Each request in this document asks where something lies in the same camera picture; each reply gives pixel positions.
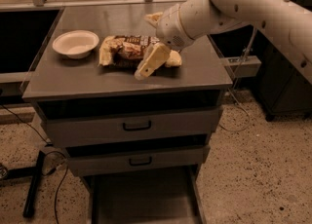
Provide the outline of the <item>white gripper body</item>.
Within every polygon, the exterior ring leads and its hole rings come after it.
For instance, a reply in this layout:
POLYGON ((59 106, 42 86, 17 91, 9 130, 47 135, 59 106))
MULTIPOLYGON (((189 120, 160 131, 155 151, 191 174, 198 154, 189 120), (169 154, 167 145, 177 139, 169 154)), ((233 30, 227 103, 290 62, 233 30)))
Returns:
POLYGON ((163 12, 157 21, 156 36, 170 49, 180 51, 194 43, 184 31, 179 17, 180 5, 175 4, 163 12))

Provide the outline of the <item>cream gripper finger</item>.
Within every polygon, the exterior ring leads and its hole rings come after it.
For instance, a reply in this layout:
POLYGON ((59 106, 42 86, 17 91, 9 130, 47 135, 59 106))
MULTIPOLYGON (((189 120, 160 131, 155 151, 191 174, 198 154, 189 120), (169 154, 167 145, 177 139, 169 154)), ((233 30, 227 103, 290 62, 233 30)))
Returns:
POLYGON ((162 12, 157 12, 157 13, 153 13, 153 14, 148 14, 144 16, 144 20, 149 23, 151 26, 153 26, 154 28, 157 27, 158 21, 161 18, 161 16, 163 15, 162 12))
POLYGON ((171 49, 163 43, 150 44, 138 65, 135 78, 143 80, 162 66, 170 57, 171 49))

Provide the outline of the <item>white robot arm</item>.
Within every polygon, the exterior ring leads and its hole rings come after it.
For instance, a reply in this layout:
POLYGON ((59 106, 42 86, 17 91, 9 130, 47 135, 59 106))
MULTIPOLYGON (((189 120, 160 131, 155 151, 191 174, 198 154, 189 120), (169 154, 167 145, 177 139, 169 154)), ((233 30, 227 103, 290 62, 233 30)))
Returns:
POLYGON ((180 51, 198 38, 252 25, 312 83, 312 12, 289 0, 187 0, 145 17, 158 44, 147 48, 136 69, 138 79, 162 66, 170 51, 180 51))

